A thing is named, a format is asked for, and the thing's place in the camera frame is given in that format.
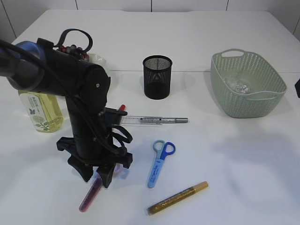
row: white wall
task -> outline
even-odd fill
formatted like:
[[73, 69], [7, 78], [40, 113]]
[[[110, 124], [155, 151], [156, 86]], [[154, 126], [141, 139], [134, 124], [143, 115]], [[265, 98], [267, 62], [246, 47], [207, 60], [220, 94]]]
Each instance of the white wall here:
[[268, 11], [293, 33], [300, 17], [300, 0], [229, 0], [228, 11]]
[[48, 9], [76, 9], [75, 0], [2, 0], [15, 34], [19, 36]]
[[13, 42], [15, 35], [0, 1], [0, 39]]
[[297, 28], [295, 30], [294, 35], [300, 41], [300, 22], [298, 23], [298, 26], [297, 26]]
[[227, 0], [152, 0], [153, 12], [223, 11], [226, 6]]
[[151, 0], [77, 0], [78, 9], [108, 9], [150, 12]]
[[[48, 9], [114, 9], [143, 12], [192, 10], [269, 11], [300, 40], [300, 0], [1, 0], [16, 36]], [[0, 5], [0, 38], [14, 39]]]

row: scissor handle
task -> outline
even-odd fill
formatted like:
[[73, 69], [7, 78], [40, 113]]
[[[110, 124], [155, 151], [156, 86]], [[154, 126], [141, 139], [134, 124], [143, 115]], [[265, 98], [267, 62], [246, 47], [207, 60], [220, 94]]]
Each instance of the scissor handle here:
[[[157, 144], [157, 143], [162, 143], [162, 147], [161, 147], [160, 149], [157, 149], [157, 147], [156, 147], [156, 144]], [[156, 140], [156, 141], [153, 143], [153, 149], [154, 149], [154, 151], [156, 151], [156, 152], [158, 153], [159, 151], [162, 151], [162, 150], [163, 150], [164, 145], [165, 145], [165, 141], [163, 141], [163, 140]]]
[[[166, 151], [168, 145], [171, 145], [171, 146], [173, 147], [173, 151], [169, 151], [169, 152]], [[163, 152], [161, 153], [160, 159], [164, 160], [167, 156], [174, 154], [175, 149], [176, 149], [176, 148], [175, 148], [175, 145], [174, 145], [172, 142], [167, 142], [167, 143], [164, 145]]]

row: scissor blade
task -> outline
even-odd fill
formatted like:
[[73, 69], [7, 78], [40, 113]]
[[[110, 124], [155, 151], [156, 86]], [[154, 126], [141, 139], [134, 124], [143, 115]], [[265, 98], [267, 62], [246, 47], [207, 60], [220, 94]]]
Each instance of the scissor blade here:
[[153, 188], [155, 186], [155, 183], [158, 180], [158, 176], [161, 168], [163, 167], [163, 164], [164, 161], [162, 159], [156, 158], [148, 181], [149, 188]]

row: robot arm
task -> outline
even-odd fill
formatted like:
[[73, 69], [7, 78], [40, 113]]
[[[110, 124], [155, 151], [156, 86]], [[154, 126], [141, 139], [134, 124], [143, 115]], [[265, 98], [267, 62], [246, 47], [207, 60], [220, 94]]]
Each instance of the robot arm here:
[[[129, 168], [133, 161], [124, 145], [132, 141], [132, 136], [114, 122], [126, 112], [105, 108], [110, 77], [99, 65], [53, 50], [53, 43], [47, 40], [39, 38], [37, 43], [25, 41], [11, 46], [0, 41], [0, 76], [7, 77], [17, 90], [66, 97], [74, 137], [62, 137], [57, 148], [71, 154], [68, 163], [86, 182], [97, 166], [107, 188], [116, 163]], [[43, 67], [37, 65], [37, 59]], [[124, 136], [114, 133], [113, 128]], [[120, 147], [113, 144], [113, 138]]]

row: black mesh pencil cup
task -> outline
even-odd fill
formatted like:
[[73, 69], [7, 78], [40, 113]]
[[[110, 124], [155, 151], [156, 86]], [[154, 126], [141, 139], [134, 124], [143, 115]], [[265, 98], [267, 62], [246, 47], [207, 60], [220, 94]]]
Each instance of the black mesh pencil cup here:
[[170, 94], [172, 61], [162, 55], [144, 59], [144, 92], [152, 99], [163, 99]]

